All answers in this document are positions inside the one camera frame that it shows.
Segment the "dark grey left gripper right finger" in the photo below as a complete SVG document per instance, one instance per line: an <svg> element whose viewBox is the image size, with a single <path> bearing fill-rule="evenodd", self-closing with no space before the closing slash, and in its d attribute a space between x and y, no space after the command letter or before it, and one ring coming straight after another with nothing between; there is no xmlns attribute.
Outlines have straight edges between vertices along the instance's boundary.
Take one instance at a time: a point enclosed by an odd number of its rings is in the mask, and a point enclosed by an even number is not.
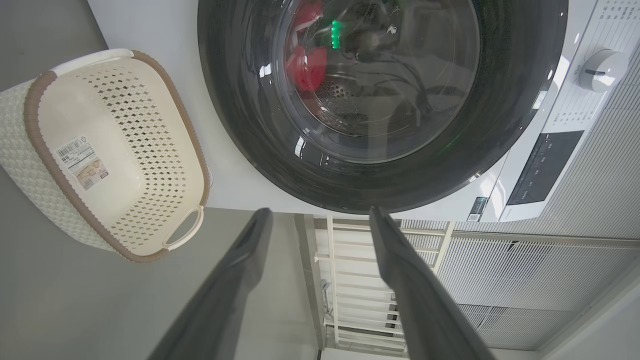
<svg viewBox="0 0 640 360"><path fill-rule="evenodd" d="M491 360L493 355L390 214L369 211L382 280L394 291L412 360Z"/></svg>

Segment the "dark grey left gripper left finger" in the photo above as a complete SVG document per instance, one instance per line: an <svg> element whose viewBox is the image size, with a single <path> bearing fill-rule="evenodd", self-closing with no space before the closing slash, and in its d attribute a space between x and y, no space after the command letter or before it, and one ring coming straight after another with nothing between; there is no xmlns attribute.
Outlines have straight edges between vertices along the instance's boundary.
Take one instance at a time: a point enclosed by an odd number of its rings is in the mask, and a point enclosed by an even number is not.
<svg viewBox="0 0 640 360"><path fill-rule="evenodd" d="M250 292L265 271L274 225L256 210L150 354L151 360L233 360Z"/></svg>

